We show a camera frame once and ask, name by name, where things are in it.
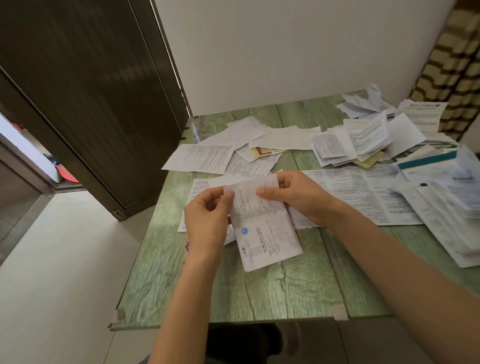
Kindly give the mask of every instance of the forearm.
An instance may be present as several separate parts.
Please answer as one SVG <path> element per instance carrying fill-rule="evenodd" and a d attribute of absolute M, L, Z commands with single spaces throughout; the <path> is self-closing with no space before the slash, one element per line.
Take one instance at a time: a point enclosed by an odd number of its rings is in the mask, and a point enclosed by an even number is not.
<path fill-rule="evenodd" d="M 187 258 L 158 332 L 149 364 L 200 364 L 217 262 Z"/>
<path fill-rule="evenodd" d="M 347 204 L 332 211 L 325 225 L 432 358 L 439 363 L 478 361 L 477 298 Z"/>

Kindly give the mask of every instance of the tiled floor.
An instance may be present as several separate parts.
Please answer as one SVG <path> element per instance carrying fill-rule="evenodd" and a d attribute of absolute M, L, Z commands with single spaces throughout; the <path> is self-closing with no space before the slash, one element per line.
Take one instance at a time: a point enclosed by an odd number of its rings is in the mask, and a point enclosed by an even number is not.
<path fill-rule="evenodd" d="M 107 328 L 153 213 L 119 223 L 88 192 L 57 194 L 0 266 L 0 362 L 136 364 L 156 330 Z M 271 364 L 430 364 L 395 319 L 300 322 Z"/>

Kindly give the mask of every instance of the teal stripe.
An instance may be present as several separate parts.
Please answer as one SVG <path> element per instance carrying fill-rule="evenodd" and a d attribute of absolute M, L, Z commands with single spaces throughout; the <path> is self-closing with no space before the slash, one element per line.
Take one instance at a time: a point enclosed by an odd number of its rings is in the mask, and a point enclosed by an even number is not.
<path fill-rule="evenodd" d="M 426 164 L 443 162 L 444 160 L 455 159 L 455 158 L 456 158 L 456 150 L 448 153 L 439 154 L 437 156 L 425 157 L 425 158 L 410 160 L 404 163 L 399 163 L 398 167 L 401 170 L 406 170 L 407 168 L 413 168 L 413 167 L 423 166 Z"/>

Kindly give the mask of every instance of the table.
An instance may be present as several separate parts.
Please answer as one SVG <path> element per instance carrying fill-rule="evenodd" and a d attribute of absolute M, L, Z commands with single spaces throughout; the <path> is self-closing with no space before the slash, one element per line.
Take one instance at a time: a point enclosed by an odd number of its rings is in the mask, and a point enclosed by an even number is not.
<path fill-rule="evenodd" d="M 346 117 L 327 97 L 204 115 L 188 120 L 180 143 L 196 143 L 226 129 L 227 122 L 254 116 L 271 127 L 322 130 Z M 312 151 L 283 153 L 276 170 L 319 169 Z M 194 178 L 214 174 L 170 171 L 144 242 L 120 299 L 112 330 L 157 328 L 186 257 L 186 233 L 177 232 Z M 450 279 L 480 294 L 480 267 L 460 269 L 425 226 L 382 227 Z M 350 317 L 391 314 L 370 280 L 328 229 L 297 231 L 304 253 L 253 272 L 243 271 L 237 245 L 227 245 L 214 282 L 210 322 L 261 322 L 332 317 L 344 304 Z"/>

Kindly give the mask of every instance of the brown and beige curtain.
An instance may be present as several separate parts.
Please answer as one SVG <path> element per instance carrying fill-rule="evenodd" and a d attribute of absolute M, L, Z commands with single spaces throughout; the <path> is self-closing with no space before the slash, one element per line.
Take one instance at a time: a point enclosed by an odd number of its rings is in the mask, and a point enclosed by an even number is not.
<path fill-rule="evenodd" d="M 448 101 L 439 131 L 454 139 L 475 121 L 480 110 L 480 0 L 458 0 L 410 99 Z"/>

